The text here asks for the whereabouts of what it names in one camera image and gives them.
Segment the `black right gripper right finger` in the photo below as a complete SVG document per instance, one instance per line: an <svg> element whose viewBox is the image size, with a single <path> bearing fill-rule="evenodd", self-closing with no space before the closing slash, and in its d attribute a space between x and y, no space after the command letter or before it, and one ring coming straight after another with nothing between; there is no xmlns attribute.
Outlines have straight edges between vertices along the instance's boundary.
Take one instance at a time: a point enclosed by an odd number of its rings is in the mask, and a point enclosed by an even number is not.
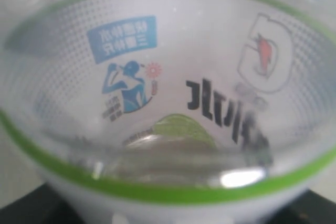
<svg viewBox="0 0 336 224"><path fill-rule="evenodd" d="M335 203L308 191L288 206L286 223L335 224Z"/></svg>

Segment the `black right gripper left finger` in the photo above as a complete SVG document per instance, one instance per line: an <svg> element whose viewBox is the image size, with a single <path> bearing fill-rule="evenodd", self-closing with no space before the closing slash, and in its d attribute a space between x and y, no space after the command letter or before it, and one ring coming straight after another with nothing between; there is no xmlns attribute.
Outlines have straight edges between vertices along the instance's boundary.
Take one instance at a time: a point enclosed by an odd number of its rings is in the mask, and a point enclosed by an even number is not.
<svg viewBox="0 0 336 224"><path fill-rule="evenodd" d="M68 207L47 185L1 209L1 223L68 223Z"/></svg>

